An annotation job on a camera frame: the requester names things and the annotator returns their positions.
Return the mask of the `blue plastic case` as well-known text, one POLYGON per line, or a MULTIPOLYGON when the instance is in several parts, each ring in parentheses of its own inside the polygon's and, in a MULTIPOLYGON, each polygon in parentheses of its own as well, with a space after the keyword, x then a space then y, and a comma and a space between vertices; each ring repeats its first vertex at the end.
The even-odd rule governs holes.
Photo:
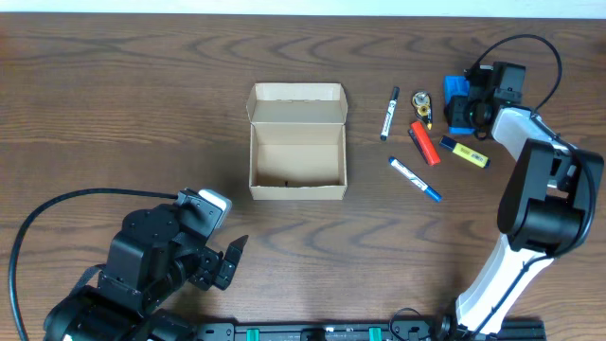
POLYGON ((444 78, 444 115, 451 135, 472 135, 468 113, 470 84, 463 76, 446 76, 444 78))

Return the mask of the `yellow highlighter pen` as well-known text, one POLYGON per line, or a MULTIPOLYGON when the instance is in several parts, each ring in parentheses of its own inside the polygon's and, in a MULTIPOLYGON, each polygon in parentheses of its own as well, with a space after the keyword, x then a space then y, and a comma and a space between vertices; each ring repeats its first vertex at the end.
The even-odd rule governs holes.
POLYGON ((463 145, 460 142, 457 142, 446 135, 439 140, 439 145, 481 169, 485 169, 490 165, 490 159, 487 156, 463 145))

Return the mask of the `clear correction tape dispenser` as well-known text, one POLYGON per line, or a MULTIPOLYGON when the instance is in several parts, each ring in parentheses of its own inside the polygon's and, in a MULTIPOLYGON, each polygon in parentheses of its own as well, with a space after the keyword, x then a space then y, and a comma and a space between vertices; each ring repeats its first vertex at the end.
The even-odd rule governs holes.
POLYGON ((427 91, 418 91, 412 95, 411 103, 420 119, 428 130, 433 128, 433 110, 431 96, 427 91))

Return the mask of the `red black stapler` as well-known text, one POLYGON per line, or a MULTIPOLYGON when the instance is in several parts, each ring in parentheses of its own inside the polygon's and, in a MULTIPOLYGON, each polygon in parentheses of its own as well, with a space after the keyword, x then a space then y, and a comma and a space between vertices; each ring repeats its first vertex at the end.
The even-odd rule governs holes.
POLYGON ((412 123, 410 125, 409 134, 421 153, 423 159, 429 166, 435 166, 441 162, 435 146, 429 138, 429 135, 426 133, 426 130, 421 122, 416 121, 412 123))

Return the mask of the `black white marker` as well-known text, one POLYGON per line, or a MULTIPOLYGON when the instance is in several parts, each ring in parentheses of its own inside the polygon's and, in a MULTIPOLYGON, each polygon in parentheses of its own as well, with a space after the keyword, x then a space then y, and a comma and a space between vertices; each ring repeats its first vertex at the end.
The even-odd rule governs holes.
POLYGON ((381 141, 386 141, 387 138, 389 137, 393 117, 394 117, 394 114, 395 114, 395 111, 396 111, 396 108, 398 105, 399 94, 400 94, 400 88, 398 86, 395 86, 393 88, 390 101, 388 102, 388 105, 386 108, 383 126, 382 126, 381 133, 380 133, 381 141))

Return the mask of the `blue white marker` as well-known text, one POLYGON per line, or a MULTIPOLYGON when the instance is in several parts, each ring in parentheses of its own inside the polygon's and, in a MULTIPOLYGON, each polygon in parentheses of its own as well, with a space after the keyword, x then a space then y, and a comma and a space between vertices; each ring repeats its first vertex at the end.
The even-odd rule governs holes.
POLYGON ((442 200, 441 195, 432 187, 430 187, 426 182, 424 182, 420 177, 418 177, 415 173, 413 173, 410 169, 408 169, 400 160, 391 156, 388 159, 389 165, 397 170, 401 175, 407 178, 413 185, 419 188, 422 192, 424 192, 428 197, 430 197, 435 202, 439 203, 442 200))

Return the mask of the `brown cardboard box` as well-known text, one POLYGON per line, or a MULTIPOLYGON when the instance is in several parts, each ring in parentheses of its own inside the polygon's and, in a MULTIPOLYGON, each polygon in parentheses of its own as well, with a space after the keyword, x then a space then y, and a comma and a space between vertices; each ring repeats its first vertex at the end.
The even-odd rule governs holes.
POLYGON ((260 82, 246 111, 255 200, 344 198, 348 102, 342 84, 260 82))

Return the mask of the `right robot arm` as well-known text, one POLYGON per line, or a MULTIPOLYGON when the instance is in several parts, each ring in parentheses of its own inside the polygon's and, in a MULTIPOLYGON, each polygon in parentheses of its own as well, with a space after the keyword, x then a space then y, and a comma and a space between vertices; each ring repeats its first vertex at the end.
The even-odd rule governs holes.
POLYGON ((465 123, 504 146, 515 167, 498 207, 497 244, 437 321, 436 340, 494 339, 530 281, 581 246, 595 218, 604 160, 564 141, 523 106, 525 74, 521 65, 497 62, 444 79, 450 132, 465 123))

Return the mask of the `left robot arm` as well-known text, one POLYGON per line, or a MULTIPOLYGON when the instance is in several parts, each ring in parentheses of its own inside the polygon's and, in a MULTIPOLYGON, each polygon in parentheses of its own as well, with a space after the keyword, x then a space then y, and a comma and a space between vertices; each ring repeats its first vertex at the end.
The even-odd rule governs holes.
POLYGON ((231 284, 247 236, 224 252, 207 246, 230 208, 212 190, 183 189, 171 204, 128 214, 107 261, 88 269, 46 317, 45 339, 197 339, 196 326, 160 306, 186 283, 202 291, 231 284))

